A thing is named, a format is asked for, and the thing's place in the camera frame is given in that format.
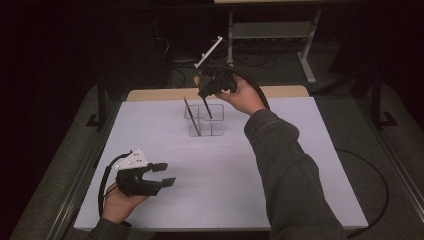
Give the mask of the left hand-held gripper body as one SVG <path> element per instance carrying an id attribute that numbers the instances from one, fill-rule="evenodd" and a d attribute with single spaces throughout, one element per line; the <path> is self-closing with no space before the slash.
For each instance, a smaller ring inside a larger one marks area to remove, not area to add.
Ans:
<path id="1" fill-rule="evenodd" d="M 162 189 L 161 182 L 144 180 L 149 171 L 147 158 L 142 149 L 136 149 L 114 164 L 116 183 L 126 196 L 156 196 Z"/>

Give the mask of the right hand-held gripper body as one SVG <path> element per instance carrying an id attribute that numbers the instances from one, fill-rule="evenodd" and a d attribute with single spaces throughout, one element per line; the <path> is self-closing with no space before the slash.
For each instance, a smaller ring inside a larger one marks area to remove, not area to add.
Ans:
<path id="1" fill-rule="evenodd" d="M 222 42 L 221 36 L 217 37 L 217 41 L 205 52 L 201 54 L 200 60 L 194 64 L 199 73 L 210 79 L 209 84 L 205 88 L 214 90 L 216 93 L 221 91 L 230 91 L 234 93 L 237 85 L 233 79 L 234 71 L 227 66 L 215 65 L 210 59 L 210 55 L 216 47 Z"/>

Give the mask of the round-tipped makeup brush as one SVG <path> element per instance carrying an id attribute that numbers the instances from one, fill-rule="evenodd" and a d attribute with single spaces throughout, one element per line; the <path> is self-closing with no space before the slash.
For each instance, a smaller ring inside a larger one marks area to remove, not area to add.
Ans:
<path id="1" fill-rule="evenodd" d="M 212 114 L 211 114 L 210 108 L 209 108 L 209 106 L 208 106 L 208 103 L 207 103 L 207 101 L 206 101 L 206 98 L 205 98 L 205 97 L 202 97 L 202 96 L 200 95 L 201 90 L 202 90 L 202 87 L 201 87 L 201 85 L 200 85 L 200 77 L 199 77 L 199 76 L 197 76 L 197 75 L 196 75 L 196 76 L 194 76 L 193 81 L 194 81 L 194 84 L 196 85 L 196 87 L 198 88 L 198 95 L 200 96 L 200 98 L 202 99 L 202 101 L 203 101 L 203 103 L 204 103 L 204 105 L 205 105 L 205 108 L 206 108 L 206 110 L 207 110 L 207 113 L 208 113 L 208 115 L 209 115 L 209 118 L 210 118 L 210 119 L 212 119 L 213 117 L 212 117 Z"/>

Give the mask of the black orange-ended makeup pencil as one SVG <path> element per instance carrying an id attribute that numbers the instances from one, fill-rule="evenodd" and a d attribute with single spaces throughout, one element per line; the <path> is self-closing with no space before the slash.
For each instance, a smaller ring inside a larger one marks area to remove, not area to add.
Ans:
<path id="1" fill-rule="evenodd" d="M 197 132 L 197 135 L 198 135 L 198 136 L 201 136 L 201 132 L 199 131 L 199 128 L 198 128 L 198 126 L 197 126 L 197 124 L 196 124 L 195 118 L 194 118 L 194 116 L 193 116 L 193 113 L 192 113 L 192 111 L 191 111 L 191 109 L 190 109 L 190 106 L 189 106 L 189 104 L 188 104 L 188 101 L 187 101 L 186 97 L 183 97 L 183 100 L 184 100 L 184 103 L 185 103 L 185 106 L 186 106 L 186 110 L 187 110 L 187 112 L 188 112 L 188 114 L 189 114 L 189 116 L 190 116 L 190 119 L 191 119 L 191 121 L 192 121 L 192 124 L 193 124 L 193 126 L 194 126 L 194 128 L 195 128 L 195 130 L 196 130 L 196 132 Z"/>

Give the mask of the clear plastic organizer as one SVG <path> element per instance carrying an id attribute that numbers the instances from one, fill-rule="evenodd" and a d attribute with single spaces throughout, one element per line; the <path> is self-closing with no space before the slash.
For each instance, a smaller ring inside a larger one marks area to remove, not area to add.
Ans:
<path id="1" fill-rule="evenodd" d="M 224 134 L 224 106 L 222 104 L 210 104 L 209 108 L 213 117 L 212 119 L 209 118 L 203 104 L 190 105 L 201 136 L 197 135 L 190 116 L 185 109 L 184 118 L 188 124 L 188 133 L 190 137 L 222 136 Z"/>

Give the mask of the person's left hand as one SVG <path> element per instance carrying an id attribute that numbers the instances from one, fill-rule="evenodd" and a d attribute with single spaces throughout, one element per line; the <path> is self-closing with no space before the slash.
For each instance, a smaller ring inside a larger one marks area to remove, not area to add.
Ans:
<path id="1" fill-rule="evenodd" d="M 124 222 L 148 196 L 126 196 L 116 183 L 110 185 L 104 197 L 103 213 L 101 217 L 116 224 Z"/>

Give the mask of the person's right hand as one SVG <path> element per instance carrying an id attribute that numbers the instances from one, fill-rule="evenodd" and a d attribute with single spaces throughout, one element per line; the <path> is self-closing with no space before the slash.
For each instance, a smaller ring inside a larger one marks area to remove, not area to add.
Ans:
<path id="1" fill-rule="evenodd" d="M 234 81 L 237 85 L 237 90 L 234 93 L 218 92 L 215 96 L 249 116 L 265 108 L 258 93 L 245 79 L 236 76 Z"/>

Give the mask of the white table board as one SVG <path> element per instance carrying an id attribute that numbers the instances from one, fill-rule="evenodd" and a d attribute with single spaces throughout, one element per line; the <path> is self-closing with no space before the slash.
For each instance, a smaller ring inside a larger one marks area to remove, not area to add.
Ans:
<path id="1" fill-rule="evenodd" d="M 367 226 L 364 213 L 311 97 L 272 98 L 271 109 L 300 131 L 299 143 L 319 168 L 325 198 L 346 229 Z M 266 230 L 265 198 L 255 156 L 244 135 L 247 116 L 223 106 L 220 136 L 192 137 L 185 101 L 139 101 L 121 105 L 75 228 L 98 219 L 97 196 L 105 167 L 117 156 L 142 149 L 148 161 L 167 163 L 148 179 L 175 183 L 138 206 L 129 222 L 149 231 Z"/>

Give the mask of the white metal stand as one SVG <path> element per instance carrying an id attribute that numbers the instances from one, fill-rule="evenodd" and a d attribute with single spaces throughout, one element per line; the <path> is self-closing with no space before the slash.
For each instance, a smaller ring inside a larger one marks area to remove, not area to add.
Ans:
<path id="1" fill-rule="evenodd" d="M 285 21 L 285 22 L 235 22 L 234 13 L 228 15 L 228 47 L 226 61 L 234 65 L 233 41 L 248 39 L 303 39 L 305 44 L 297 52 L 297 58 L 302 67 L 308 84 L 315 84 L 316 79 L 308 62 L 308 54 L 318 28 L 322 10 L 317 9 L 310 21 Z"/>

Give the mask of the black metal stand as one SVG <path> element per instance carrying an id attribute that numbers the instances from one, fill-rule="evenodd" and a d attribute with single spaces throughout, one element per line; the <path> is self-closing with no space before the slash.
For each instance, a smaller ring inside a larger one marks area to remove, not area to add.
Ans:
<path id="1" fill-rule="evenodd" d="M 97 80 L 97 113 L 91 114 L 87 127 L 96 127 L 98 131 L 102 130 L 106 122 L 106 90 L 104 87 L 103 78 L 99 77 Z"/>
<path id="2" fill-rule="evenodd" d="M 378 70 L 375 71 L 371 82 L 371 120 L 377 129 L 397 126 L 397 122 L 389 112 L 381 111 L 382 80 Z"/>

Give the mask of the aluminium frame rail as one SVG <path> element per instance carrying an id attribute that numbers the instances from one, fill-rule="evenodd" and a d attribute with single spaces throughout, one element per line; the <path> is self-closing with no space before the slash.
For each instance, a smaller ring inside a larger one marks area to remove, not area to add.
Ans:
<path id="1" fill-rule="evenodd" d="M 372 118 L 369 109 L 363 100 L 356 100 L 356 105 L 359 108 L 359 111 L 367 121 L 367 125 L 372 129 L 374 135 L 377 137 L 378 141 L 382 145 L 386 155 L 389 158 L 391 165 L 394 168 L 395 174 L 402 186 L 404 192 L 406 193 L 408 199 L 410 200 L 412 206 L 415 209 L 415 212 L 420 217 L 421 221 L 424 223 L 424 195 L 420 192 L 416 183 L 408 173 L 404 164 L 401 161 L 399 154 L 396 152 L 395 148 L 390 143 L 387 135 L 384 133 L 384 128 L 376 124 Z"/>
<path id="2" fill-rule="evenodd" d="M 81 106 L 46 174 L 55 210 L 45 240 L 63 240 L 73 227 L 120 107 L 120 102 L 108 102 L 102 123 L 91 126 L 90 121 L 96 120 L 94 111 L 100 105 Z"/>

